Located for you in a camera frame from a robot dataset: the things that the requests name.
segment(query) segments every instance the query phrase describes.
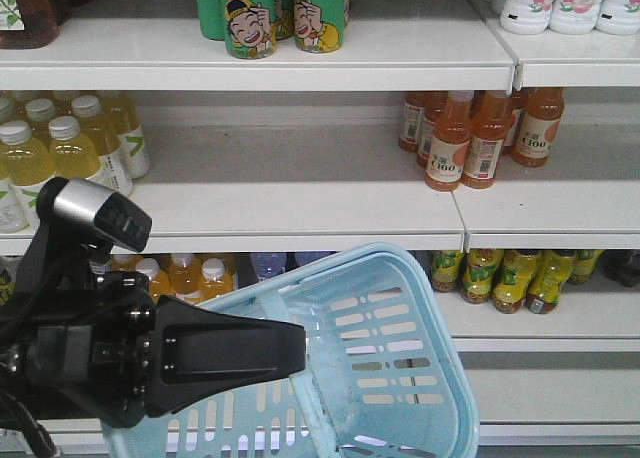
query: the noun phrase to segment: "green can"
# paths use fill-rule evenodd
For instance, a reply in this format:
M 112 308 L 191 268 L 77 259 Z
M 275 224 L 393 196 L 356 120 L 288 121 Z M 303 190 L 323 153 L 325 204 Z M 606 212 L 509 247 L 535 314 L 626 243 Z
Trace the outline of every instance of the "green can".
M 236 58 L 270 56 L 276 47 L 275 0 L 220 0 L 227 52 Z
M 220 0 L 196 0 L 202 36 L 210 40 L 224 40 L 224 25 Z
M 294 0 L 296 45 L 309 53 L 342 46 L 348 0 Z

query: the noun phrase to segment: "plastic bottle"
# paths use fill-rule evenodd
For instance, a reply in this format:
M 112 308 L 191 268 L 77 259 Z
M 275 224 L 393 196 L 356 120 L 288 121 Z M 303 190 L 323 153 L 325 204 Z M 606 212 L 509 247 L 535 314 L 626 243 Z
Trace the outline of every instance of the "plastic bottle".
M 438 250 L 433 252 L 429 280 L 431 287 L 443 293 L 453 291 L 458 281 L 460 264 L 464 258 L 460 250 Z
M 528 167 L 543 166 L 549 159 L 564 112 L 562 88 L 538 88 L 529 98 L 515 140 L 512 158 Z
M 578 250 L 576 252 L 576 261 L 573 264 L 573 270 L 569 277 L 569 283 L 572 285 L 582 285 L 588 282 L 596 270 L 598 258 L 604 250 Z
M 108 177 L 93 143 L 80 131 L 73 116 L 59 116 L 49 122 L 49 152 L 58 175 L 63 178 L 86 178 L 104 186 Z
M 160 295 L 173 295 L 169 277 L 160 269 L 158 262 L 153 258 L 144 258 L 138 261 L 135 270 L 149 278 L 149 295 L 154 303 L 158 302 Z
M 551 19 L 554 0 L 506 0 L 500 13 L 500 24 L 512 33 L 542 33 Z
M 219 258 L 209 258 L 202 263 L 199 286 L 202 300 L 210 300 L 234 290 L 233 277 Z
M 33 130 L 33 136 L 49 148 L 51 136 L 49 136 L 49 122 L 58 114 L 56 105 L 48 98 L 31 100 L 26 106 L 29 124 Z
M 200 303 L 200 273 L 202 264 L 193 253 L 171 253 L 169 281 L 176 297 L 189 303 Z
M 504 143 L 502 144 L 502 150 L 500 151 L 500 154 L 502 155 L 509 155 L 513 151 L 516 134 L 520 129 L 522 115 L 524 113 L 524 108 L 527 106 L 530 94 L 530 88 L 522 88 L 521 90 L 513 90 L 511 92 L 511 121 L 509 123 L 507 137 L 505 138 Z
M 473 91 L 450 91 L 436 122 L 425 182 L 437 191 L 453 191 L 460 183 L 471 133 L 469 110 Z
M 398 137 L 398 146 L 404 151 L 415 153 L 418 150 L 424 104 L 428 93 L 427 91 L 407 91 L 404 94 L 402 130 Z
M 122 158 L 121 144 L 115 129 L 102 111 L 97 96 L 83 95 L 71 102 L 80 127 L 93 142 L 100 162 L 109 177 L 109 187 L 124 196 L 133 190 L 133 182 Z
M 596 28 L 613 35 L 640 31 L 640 0 L 602 0 Z
M 253 252 L 251 264 L 258 281 L 264 281 L 285 272 L 287 254 L 285 252 Z
M 493 275 L 503 256 L 504 251 L 500 249 L 475 248 L 469 251 L 460 288 L 460 296 L 466 302 L 484 303 L 491 297 Z
M 522 309 L 527 288 L 536 276 L 542 253 L 540 250 L 506 250 L 499 269 L 499 280 L 491 293 L 493 306 L 502 313 Z
M 538 274 L 527 290 L 527 308 L 541 315 L 555 309 L 562 287 L 571 276 L 575 257 L 576 250 L 544 250 Z
M 471 141 L 460 179 L 464 185 L 488 188 L 493 184 L 510 119 L 509 95 L 504 91 L 487 91 L 482 108 L 471 121 Z
M 556 0 L 549 28 L 566 35 L 583 35 L 596 26 L 602 0 Z
M 99 91 L 98 96 L 122 143 L 129 175 L 134 179 L 146 175 L 151 160 L 133 99 L 122 91 Z
M 40 224 L 36 200 L 44 184 L 54 177 L 53 161 L 42 142 L 33 138 L 26 121 L 10 121 L 0 126 L 0 140 L 6 145 L 2 155 L 13 189 L 35 230 Z
M 431 142 L 436 129 L 436 121 L 440 119 L 447 103 L 446 91 L 431 91 L 427 95 L 424 105 L 424 115 L 420 128 L 420 144 L 416 153 L 416 162 L 422 168 L 426 168 L 429 163 L 431 153 Z
M 53 0 L 0 0 L 0 48 L 41 48 L 58 33 Z

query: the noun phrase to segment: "store shelf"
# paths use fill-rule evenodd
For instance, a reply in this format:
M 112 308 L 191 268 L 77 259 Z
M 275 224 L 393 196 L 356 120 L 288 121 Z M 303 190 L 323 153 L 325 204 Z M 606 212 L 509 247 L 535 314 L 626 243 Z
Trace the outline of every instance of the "store shelf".
M 594 30 L 564 35 L 550 29 L 518 35 L 482 0 L 468 0 L 516 62 L 514 86 L 639 86 L 640 35 L 616 36 Z
M 0 89 L 510 89 L 513 61 L 466 0 L 354 0 L 342 49 L 262 60 L 200 34 L 195 0 L 94 0 L 37 50 L 0 50 Z
M 503 156 L 492 187 L 454 192 L 468 248 L 640 247 L 639 131 L 561 125 L 545 166 Z

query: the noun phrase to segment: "orange juice bottle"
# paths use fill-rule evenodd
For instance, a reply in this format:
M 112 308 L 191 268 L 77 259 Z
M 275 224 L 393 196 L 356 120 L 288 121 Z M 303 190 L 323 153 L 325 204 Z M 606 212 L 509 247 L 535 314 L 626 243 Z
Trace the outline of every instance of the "orange juice bottle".
M 430 91 L 424 104 L 424 116 L 420 128 L 420 144 L 416 154 L 416 162 L 422 168 L 427 167 L 429 153 L 431 153 L 431 142 L 436 130 L 436 121 L 440 119 L 447 103 L 446 91 Z
M 428 93 L 428 91 L 407 91 L 404 95 L 402 130 L 398 137 L 398 146 L 404 151 L 410 153 L 418 151 L 420 126 Z
M 529 98 L 513 150 L 513 160 L 523 166 L 538 167 L 549 159 L 564 111 L 561 87 L 538 88 Z
M 469 148 L 473 91 L 450 91 L 431 143 L 425 183 L 436 191 L 453 191 L 460 183 Z
M 471 188 L 488 188 L 495 181 L 500 148 L 509 131 L 511 106 L 504 91 L 487 91 L 471 120 L 471 142 L 461 181 Z

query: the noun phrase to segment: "shopping basket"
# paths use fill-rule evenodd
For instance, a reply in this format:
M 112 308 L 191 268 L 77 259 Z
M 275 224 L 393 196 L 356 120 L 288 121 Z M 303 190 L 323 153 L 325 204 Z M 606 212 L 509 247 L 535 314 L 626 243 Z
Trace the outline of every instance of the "shopping basket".
M 340 252 L 201 306 L 303 325 L 306 369 L 131 429 L 104 426 L 112 457 L 475 456 L 473 396 L 406 251 L 375 243 Z

